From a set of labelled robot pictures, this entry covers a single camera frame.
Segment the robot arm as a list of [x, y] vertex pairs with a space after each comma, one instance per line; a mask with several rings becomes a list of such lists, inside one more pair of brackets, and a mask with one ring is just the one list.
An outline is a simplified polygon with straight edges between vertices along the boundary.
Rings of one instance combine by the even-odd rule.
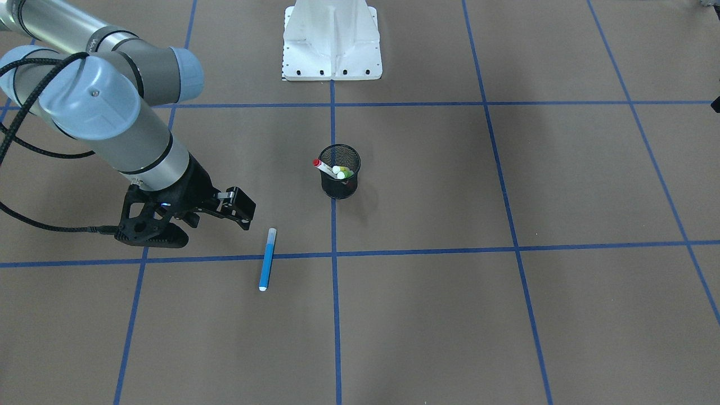
[[201, 213], [249, 229], [255, 203], [237, 187], [215, 188], [154, 113], [201, 94], [205, 74], [191, 51], [157, 48], [64, 1], [3, 1], [2, 31], [46, 44], [2, 57], [2, 91], [20, 107], [2, 127], [2, 157], [13, 143], [57, 159], [97, 155], [129, 181], [116, 226], [51, 226], [2, 204], [4, 213], [40, 229], [131, 242], [183, 236], [172, 220], [195, 228]]

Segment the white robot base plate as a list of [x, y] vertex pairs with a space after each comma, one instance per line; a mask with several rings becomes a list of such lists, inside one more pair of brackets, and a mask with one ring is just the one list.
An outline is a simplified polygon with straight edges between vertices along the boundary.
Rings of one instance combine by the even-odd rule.
[[376, 8], [365, 1], [296, 1], [285, 8], [284, 80], [378, 80], [382, 76]]

